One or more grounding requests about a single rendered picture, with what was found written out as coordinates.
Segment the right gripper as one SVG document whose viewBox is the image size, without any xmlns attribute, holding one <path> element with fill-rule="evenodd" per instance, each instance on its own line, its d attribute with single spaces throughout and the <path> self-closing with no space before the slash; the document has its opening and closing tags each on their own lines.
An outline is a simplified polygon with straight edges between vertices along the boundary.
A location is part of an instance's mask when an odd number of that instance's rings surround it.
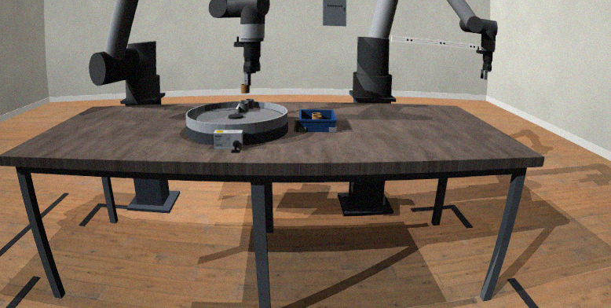
<svg viewBox="0 0 611 308">
<path fill-rule="evenodd" d="M 234 42 L 234 47 L 243 47 L 244 85 L 251 85 L 251 74 L 260 71 L 261 42 L 265 37 L 265 24 L 241 24 L 240 38 Z M 247 73 L 249 72 L 249 73 Z"/>
</svg>

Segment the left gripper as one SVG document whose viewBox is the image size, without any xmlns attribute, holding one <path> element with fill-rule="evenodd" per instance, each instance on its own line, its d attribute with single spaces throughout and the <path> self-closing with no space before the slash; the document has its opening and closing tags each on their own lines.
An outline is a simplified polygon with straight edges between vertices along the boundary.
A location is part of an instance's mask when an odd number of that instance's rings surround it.
<svg viewBox="0 0 611 308">
<path fill-rule="evenodd" d="M 488 72 L 491 72 L 492 70 L 492 55 L 493 55 L 493 52 L 495 52 L 495 49 L 496 49 L 496 41 L 487 40 L 487 39 L 481 40 L 481 50 L 479 50 L 479 46 L 476 49 L 476 53 L 483 54 L 483 68 L 481 69 L 481 79 L 483 79 L 484 71 L 485 71 L 484 79 L 487 80 L 487 74 Z"/>
</svg>

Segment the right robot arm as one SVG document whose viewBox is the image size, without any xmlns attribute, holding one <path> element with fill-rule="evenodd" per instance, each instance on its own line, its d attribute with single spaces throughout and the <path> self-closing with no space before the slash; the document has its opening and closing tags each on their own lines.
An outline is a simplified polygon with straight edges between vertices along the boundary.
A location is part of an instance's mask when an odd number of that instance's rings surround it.
<svg viewBox="0 0 611 308">
<path fill-rule="evenodd" d="M 94 53 L 89 64 L 96 86 L 126 80 L 130 101 L 160 96 L 156 41 L 128 44 L 138 1 L 115 0 L 105 50 Z M 209 12 L 214 18 L 240 17 L 240 24 L 264 24 L 269 6 L 269 0 L 210 0 Z"/>
</svg>

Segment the blue open crate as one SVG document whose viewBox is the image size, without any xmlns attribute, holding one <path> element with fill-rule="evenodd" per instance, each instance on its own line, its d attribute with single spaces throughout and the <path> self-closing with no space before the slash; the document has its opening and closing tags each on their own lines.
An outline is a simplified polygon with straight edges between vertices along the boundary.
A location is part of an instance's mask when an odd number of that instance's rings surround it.
<svg viewBox="0 0 611 308">
<path fill-rule="evenodd" d="M 312 113 L 319 112 L 322 119 L 312 119 Z M 306 132 L 329 132 L 329 127 L 335 127 L 337 119 L 334 110 L 299 109 L 300 127 L 306 127 Z"/>
</svg>

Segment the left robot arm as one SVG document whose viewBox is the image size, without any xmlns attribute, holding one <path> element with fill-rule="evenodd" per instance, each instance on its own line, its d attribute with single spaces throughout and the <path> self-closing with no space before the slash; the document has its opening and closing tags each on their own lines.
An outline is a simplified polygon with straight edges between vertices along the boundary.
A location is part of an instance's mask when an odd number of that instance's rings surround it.
<svg viewBox="0 0 611 308">
<path fill-rule="evenodd" d="M 447 0 L 459 16 L 465 32 L 481 34 L 481 39 L 496 40 L 497 22 L 477 17 L 465 0 Z M 357 73 L 353 73 L 353 94 L 360 97 L 391 97 L 389 74 L 389 36 L 398 0 L 377 0 L 368 37 L 357 37 Z M 384 39 L 385 38 L 385 39 Z M 389 75 L 389 76 L 387 76 Z"/>
</svg>

